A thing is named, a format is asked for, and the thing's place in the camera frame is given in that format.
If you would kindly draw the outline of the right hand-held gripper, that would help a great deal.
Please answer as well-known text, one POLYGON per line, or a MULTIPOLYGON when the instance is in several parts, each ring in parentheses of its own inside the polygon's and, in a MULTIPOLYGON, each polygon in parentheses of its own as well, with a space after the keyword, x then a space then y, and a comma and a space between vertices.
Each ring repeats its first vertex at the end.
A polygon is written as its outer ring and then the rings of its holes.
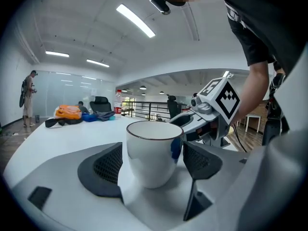
POLYGON ((226 77, 219 77, 206 84, 191 100, 191 110, 169 120, 170 124, 182 128, 185 141, 200 141, 221 147, 222 140, 230 130, 241 101, 237 91, 226 77), (205 133, 202 126, 217 121, 216 134, 205 133))

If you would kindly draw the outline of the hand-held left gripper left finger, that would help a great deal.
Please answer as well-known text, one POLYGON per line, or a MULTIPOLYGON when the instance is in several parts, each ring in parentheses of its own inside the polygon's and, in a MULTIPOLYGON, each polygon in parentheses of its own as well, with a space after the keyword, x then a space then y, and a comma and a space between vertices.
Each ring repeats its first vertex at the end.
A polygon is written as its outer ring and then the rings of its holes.
POLYGON ((125 207, 118 175, 122 143, 53 157, 26 175, 12 193, 44 231, 145 231, 125 207))

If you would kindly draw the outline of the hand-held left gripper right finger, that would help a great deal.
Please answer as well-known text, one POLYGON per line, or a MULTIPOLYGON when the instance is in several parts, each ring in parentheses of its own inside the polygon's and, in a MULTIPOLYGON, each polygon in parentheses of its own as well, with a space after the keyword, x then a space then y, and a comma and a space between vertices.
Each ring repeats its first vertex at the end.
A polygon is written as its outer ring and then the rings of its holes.
POLYGON ((250 154, 185 142, 192 188, 179 231, 299 229, 292 212, 308 182, 308 51, 304 49, 276 98, 289 132, 250 154))

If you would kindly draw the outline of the person's right hand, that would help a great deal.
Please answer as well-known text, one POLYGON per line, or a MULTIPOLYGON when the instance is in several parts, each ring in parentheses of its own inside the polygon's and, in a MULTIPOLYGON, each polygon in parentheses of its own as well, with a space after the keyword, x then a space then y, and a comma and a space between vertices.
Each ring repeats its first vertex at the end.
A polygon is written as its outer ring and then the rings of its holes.
POLYGON ((218 129, 218 123, 217 121, 212 121, 210 123, 207 123, 206 125, 202 126, 197 130, 197 133, 199 136, 202 136, 207 133, 216 134, 218 129))

